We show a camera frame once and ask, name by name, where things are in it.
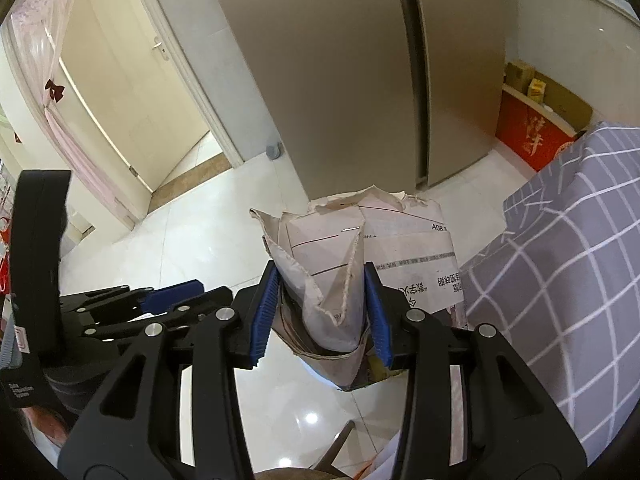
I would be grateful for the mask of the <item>gold double-door refrigerator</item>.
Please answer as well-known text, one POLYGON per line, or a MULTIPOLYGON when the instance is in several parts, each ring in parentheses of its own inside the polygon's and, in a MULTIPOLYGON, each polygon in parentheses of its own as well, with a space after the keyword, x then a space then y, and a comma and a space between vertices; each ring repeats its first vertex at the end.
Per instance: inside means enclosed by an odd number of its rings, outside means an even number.
POLYGON ((504 0, 218 0, 309 198, 411 192, 494 146, 504 0))

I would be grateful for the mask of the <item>small yellow box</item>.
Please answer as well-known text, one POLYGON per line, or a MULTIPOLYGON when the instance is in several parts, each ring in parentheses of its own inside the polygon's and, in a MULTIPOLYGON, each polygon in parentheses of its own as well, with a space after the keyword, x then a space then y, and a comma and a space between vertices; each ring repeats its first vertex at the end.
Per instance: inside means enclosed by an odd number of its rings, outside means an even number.
POLYGON ((546 93, 547 83, 544 80, 533 78, 527 88, 526 96, 532 101, 542 104, 546 93))

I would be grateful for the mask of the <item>white paper bag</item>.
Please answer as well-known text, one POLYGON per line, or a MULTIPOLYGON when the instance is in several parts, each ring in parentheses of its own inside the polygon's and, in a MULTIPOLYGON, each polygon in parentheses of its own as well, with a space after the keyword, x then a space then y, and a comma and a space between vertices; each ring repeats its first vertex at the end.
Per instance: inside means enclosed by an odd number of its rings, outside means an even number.
POLYGON ((410 307, 465 326, 459 263, 434 200, 370 186, 315 200, 306 214, 250 215, 283 282, 273 328, 322 382, 352 391, 390 377, 373 353, 366 263, 410 307))

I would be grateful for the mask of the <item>cream interior door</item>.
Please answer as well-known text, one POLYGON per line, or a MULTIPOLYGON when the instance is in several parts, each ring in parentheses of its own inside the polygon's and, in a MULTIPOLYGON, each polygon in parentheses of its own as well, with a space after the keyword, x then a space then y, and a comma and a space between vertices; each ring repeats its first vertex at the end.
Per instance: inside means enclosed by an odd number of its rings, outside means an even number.
POLYGON ((62 61, 152 191, 208 131, 141 0, 74 0, 62 61))

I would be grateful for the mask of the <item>brown cardboard box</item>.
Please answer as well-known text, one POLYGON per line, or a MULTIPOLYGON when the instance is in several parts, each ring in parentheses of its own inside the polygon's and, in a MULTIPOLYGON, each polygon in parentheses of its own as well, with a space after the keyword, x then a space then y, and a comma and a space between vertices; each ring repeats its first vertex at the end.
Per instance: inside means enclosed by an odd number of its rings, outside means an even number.
POLYGON ((506 63, 504 70, 504 83, 525 94, 535 74, 536 68, 533 65, 521 60, 510 61, 506 63))

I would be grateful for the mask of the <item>pink sheer curtain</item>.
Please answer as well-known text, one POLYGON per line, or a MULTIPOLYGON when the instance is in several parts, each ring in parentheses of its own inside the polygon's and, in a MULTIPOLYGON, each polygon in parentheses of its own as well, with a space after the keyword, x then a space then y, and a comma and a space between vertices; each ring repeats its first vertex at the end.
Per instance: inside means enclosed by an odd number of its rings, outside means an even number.
POLYGON ((9 12, 9 31, 17 65, 37 101, 44 131, 79 181, 124 226, 134 226, 134 215, 117 196, 116 185, 91 160, 56 117, 54 106, 65 87, 54 81, 60 62, 73 0, 17 0, 9 12))

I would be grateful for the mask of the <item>red cardboard gift box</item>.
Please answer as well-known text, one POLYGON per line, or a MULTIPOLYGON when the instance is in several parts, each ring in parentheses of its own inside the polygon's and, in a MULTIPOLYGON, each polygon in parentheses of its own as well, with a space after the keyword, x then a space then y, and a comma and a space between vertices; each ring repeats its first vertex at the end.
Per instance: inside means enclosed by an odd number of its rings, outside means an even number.
POLYGON ((576 131, 555 112, 502 85, 497 139, 535 171, 575 142, 576 131))

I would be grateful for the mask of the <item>blue plastic trash bin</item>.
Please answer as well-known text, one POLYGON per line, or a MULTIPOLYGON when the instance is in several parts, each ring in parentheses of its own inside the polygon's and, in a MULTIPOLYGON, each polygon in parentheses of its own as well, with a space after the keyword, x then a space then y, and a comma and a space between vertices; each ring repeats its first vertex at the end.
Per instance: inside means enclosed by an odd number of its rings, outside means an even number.
POLYGON ((349 390, 366 359, 366 244, 444 228, 437 203, 379 188, 326 199, 264 222, 282 276, 274 329, 316 374, 349 390))

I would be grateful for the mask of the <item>purple checked tablecloth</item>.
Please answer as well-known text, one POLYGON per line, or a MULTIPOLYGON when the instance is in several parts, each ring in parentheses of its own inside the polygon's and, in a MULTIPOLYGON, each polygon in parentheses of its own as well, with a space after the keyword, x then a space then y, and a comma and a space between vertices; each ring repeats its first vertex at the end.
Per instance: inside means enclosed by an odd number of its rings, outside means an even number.
POLYGON ((506 337, 588 460, 639 400, 639 131, 600 122, 503 204, 461 271, 465 315, 506 337))

